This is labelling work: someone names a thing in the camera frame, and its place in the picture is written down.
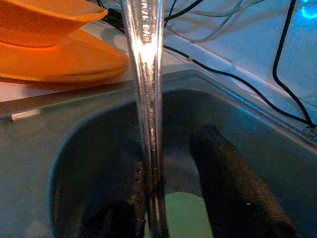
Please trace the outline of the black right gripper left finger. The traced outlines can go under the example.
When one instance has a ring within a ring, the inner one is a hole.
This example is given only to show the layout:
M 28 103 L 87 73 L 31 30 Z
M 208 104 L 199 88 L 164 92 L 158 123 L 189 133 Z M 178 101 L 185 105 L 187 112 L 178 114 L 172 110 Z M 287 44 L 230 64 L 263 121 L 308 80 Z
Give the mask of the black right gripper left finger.
M 94 192 L 81 217 L 81 238 L 143 238 L 146 223 L 144 165 L 136 158 L 117 185 Z

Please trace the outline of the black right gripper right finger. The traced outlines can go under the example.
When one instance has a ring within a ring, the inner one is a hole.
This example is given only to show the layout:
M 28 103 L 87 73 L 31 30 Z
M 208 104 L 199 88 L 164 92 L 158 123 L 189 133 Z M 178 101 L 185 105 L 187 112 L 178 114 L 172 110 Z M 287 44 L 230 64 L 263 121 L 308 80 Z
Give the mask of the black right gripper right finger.
M 214 125 L 192 131 L 190 153 L 214 238 L 298 238 L 267 184 Z

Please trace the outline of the orange bowl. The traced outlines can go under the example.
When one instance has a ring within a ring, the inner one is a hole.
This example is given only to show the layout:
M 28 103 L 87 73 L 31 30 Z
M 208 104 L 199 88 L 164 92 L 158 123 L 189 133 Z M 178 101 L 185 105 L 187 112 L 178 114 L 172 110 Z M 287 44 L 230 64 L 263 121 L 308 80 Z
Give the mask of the orange bowl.
M 0 42 L 23 47 L 53 46 L 107 13 L 88 0 L 0 0 Z

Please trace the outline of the green plate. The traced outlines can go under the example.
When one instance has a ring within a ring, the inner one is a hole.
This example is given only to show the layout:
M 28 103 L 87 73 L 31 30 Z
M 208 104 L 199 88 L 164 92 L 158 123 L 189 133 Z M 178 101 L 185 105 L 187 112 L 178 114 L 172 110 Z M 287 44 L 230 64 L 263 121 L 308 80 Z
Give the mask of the green plate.
M 169 238 L 214 238 L 204 200 L 187 192 L 165 196 Z

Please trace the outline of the stainless steel sink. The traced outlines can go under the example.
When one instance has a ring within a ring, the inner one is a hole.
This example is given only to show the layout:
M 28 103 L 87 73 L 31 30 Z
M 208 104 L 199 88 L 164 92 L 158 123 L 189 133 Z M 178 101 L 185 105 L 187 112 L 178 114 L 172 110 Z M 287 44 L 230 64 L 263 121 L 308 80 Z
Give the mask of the stainless steel sink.
M 214 125 L 274 193 L 298 238 L 317 238 L 317 141 L 306 126 L 185 70 L 164 76 L 165 192 L 201 195 L 190 133 Z M 129 150 L 140 142 L 132 88 L 0 115 L 0 238 L 77 236 L 90 198 L 122 196 Z

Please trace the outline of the orange plate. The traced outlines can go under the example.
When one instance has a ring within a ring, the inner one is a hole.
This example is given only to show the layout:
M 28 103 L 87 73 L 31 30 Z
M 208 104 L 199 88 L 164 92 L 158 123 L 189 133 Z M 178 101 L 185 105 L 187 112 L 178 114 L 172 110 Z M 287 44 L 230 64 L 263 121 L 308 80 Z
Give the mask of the orange plate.
M 0 78 L 41 83 L 88 83 L 118 76 L 127 55 L 76 30 L 57 45 L 31 48 L 0 43 Z

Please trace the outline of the black power strip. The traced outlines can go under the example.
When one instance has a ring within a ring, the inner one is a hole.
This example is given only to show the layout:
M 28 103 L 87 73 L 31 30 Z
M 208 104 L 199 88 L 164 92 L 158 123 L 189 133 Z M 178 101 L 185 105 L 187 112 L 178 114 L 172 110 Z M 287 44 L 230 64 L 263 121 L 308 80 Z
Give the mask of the black power strip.
M 102 0 L 96 0 L 96 2 L 98 6 L 105 8 L 108 11 L 107 15 L 104 18 L 102 18 L 102 21 L 108 23 L 115 29 L 119 30 L 121 33 L 125 34 L 122 13 L 118 9 L 106 8 L 103 5 Z

